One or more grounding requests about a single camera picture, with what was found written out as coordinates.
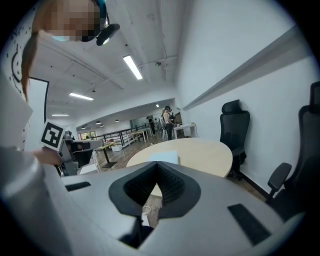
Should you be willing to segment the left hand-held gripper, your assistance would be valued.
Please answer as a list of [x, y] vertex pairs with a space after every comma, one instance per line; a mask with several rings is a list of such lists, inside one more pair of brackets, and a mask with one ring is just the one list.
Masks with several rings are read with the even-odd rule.
[[84, 140], [77, 142], [72, 133], [49, 119], [46, 120], [40, 143], [58, 153], [60, 163], [54, 165], [60, 176], [76, 176], [78, 167], [88, 165], [93, 151], [104, 145], [102, 140]]

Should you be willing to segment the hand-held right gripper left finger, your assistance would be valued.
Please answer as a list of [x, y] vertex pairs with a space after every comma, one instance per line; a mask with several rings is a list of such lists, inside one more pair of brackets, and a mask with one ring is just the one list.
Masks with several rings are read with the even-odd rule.
[[44, 166], [46, 200], [44, 249], [53, 256], [157, 256], [141, 250], [142, 205], [124, 191], [121, 178], [157, 169], [146, 162], [117, 171], [59, 177]]

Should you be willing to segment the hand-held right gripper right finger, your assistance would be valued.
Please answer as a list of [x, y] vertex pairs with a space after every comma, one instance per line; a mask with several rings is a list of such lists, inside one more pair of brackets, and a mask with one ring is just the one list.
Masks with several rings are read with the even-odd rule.
[[155, 256], [275, 256], [303, 213], [288, 221], [231, 181], [185, 166], [159, 162], [184, 191], [160, 209], [158, 225], [139, 246]]

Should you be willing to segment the light blue board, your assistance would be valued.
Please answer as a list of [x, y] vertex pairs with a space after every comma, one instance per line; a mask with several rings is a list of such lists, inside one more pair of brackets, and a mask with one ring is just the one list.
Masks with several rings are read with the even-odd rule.
[[147, 159], [148, 162], [167, 162], [171, 164], [179, 163], [179, 156], [177, 150], [155, 152]]

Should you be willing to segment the round wooden table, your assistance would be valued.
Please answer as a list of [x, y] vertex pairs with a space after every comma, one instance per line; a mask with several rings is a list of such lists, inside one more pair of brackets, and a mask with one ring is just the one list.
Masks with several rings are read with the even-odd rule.
[[232, 152], [222, 142], [201, 138], [182, 138], [164, 141], [136, 153], [127, 167], [148, 161], [153, 153], [177, 150], [178, 164], [201, 172], [226, 178], [232, 167]]

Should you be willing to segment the small wooden-top table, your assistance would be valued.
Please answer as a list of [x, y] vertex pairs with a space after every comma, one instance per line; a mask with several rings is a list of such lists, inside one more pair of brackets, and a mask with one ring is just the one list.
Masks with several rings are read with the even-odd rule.
[[[107, 148], [110, 148], [111, 146], [114, 146], [115, 143], [111, 142], [109, 144], [103, 145], [101, 147], [98, 147], [96, 149], [93, 150], [92, 153], [92, 157], [94, 160], [94, 163], [96, 165], [96, 167], [100, 170], [101, 168], [105, 168], [105, 169], [111, 169], [117, 162], [116, 161], [110, 161], [108, 154], [107, 154]], [[98, 151], [103, 151], [105, 160], [106, 160], [106, 164], [100, 166], [99, 165], [99, 161], [98, 161]]]

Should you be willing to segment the black metal railing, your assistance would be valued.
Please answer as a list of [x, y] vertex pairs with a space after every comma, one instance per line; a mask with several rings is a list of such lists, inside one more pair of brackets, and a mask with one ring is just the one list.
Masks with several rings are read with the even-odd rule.
[[136, 128], [123, 129], [118, 131], [113, 131], [109, 133], [103, 133], [93, 137], [97, 140], [102, 140], [104, 144], [108, 141], [113, 140], [116, 145], [121, 145], [122, 147], [127, 147], [136, 141], [135, 137], [142, 137], [143, 140], [148, 140], [149, 137], [153, 136], [152, 129], [146, 125], [138, 126]]

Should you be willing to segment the white polka dot shirt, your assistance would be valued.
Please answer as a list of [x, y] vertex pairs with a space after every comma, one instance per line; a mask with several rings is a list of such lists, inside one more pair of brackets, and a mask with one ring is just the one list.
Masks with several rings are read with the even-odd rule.
[[0, 54], [0, 146], [25, 149], [32, 109], [23, 80], [25, 47], [32, 38], [36, 7], [31, 8], [9, 35]]

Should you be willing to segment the white table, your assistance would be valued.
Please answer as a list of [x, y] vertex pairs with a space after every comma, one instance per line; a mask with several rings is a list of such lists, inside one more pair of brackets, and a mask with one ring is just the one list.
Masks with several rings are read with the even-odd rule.
[[198, 137], [197, 125], [194, 122], [192, 122], [189, 124], [179, 124], [178, 126], [174, 127], [173, 128], [174, 138], [178, 139], [177, 131], [184, 130], [184, 129], [189, 129], [189, 133], [190, 133], [191, 138]]

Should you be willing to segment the black office chair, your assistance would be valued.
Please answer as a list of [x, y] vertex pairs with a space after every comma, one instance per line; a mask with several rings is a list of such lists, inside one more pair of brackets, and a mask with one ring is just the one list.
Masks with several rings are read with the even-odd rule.
[[296, 167], [281, 163], [268, 180], [266, 203], [286, 222], [320, 203], [320, 81], [310, 86], [309, 104], [298, 112], [300, 147]]
[[240, 172], [240, 167], [247, 158], [245, 141], [251, 116], [247, 110], [242, 110], [238, 99], [225, 103], [221, 112], [220, 142], [225, 144], [232, 154], [232, 164], [228, 176], [241, 181], [243, 175]]

